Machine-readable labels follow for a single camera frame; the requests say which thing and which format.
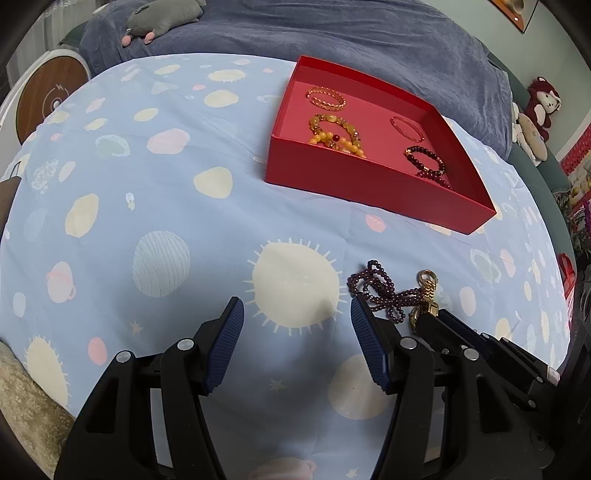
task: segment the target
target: beige rug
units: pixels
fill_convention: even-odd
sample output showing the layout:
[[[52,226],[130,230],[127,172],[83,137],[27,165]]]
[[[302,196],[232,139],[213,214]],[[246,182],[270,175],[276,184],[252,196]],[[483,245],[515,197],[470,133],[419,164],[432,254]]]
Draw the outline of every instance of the beige rug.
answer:
[[[74,417],[47,396],[1,342],[0,410],[27,453],[53,478]]]

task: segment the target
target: picture frame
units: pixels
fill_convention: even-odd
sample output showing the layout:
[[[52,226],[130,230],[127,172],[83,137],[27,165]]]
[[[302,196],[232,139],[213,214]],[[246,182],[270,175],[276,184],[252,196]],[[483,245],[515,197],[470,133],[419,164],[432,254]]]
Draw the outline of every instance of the picture frame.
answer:
[[[540,0],[489,0],[505,14],[522,33],[525,33]]]

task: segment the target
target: blue blanket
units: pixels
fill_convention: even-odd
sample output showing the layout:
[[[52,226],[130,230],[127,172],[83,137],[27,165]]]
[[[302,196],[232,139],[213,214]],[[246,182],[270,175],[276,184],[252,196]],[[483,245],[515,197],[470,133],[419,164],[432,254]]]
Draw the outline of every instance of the blue blanket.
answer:
[[[239,296],[244,328],[224,381],[203,400],[227,478],[368,480],[394,402],[353,331],[351,273],[376,258],[400,291],[432,269],[441,307],[553,367],[569,345],[564,291],[530,191],[451,120],[496,209],[471,235],[265,183],[293,68],[152,57],[62,103],[5,174],[20,162],[0,244],[0,340],[78,415],[117,352],[163,352]],[[410,332],[407,321],[398,328]],[[436,395],[429,459],[442,421]]]
[[[297,61],[330,60],[418,95],[506,160],[511,90],[486,48],[419,0],[210,0],[195,24],[149,46],[123,48],[130,13],[146,0],[118,0],[88,23],[80,52],[94,74],[139,57],[237,53]]]

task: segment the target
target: gold clasp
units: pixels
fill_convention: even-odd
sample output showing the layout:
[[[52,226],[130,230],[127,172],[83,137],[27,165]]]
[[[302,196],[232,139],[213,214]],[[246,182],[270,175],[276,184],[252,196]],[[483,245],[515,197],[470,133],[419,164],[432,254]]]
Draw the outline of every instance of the gold clasp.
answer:
[[[421,313],[429,313],[434,317],[439,314],[439,305],[434,301],[435,289],[437,288],[437,276],[431,270],[421,270],[417,274],[417,282],[423,288],[423,304],[413,308],[410,313],[410,326],[415,332],[417,319]]]

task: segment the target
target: red box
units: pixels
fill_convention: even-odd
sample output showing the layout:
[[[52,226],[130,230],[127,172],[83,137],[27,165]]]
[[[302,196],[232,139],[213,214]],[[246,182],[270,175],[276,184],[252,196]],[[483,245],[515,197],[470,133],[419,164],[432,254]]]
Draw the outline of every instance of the red box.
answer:
[[[341,93],[347,100],[339,112],[322,110],[306,99],[313,86]],[[315,94],[326,101],[334,101]],[[354,125],[367,158],[308,143],[315,113],[334,113]],[[417,177],[404,156],[416,145],[390,123],[398,115],[422,130],[419,145],[443,160],[443,176],[452,189]],[[417,134],[398,123],[411,137]],[[327,131],[350,138],[336,124],[321,123]],[[437,163],[415,156],[429,168]],[[380,207],[390,212],[472,233],[496,212],[472,161],[437,109],[394,85],[342,65],[301,56],[275,119],[265,181]]]

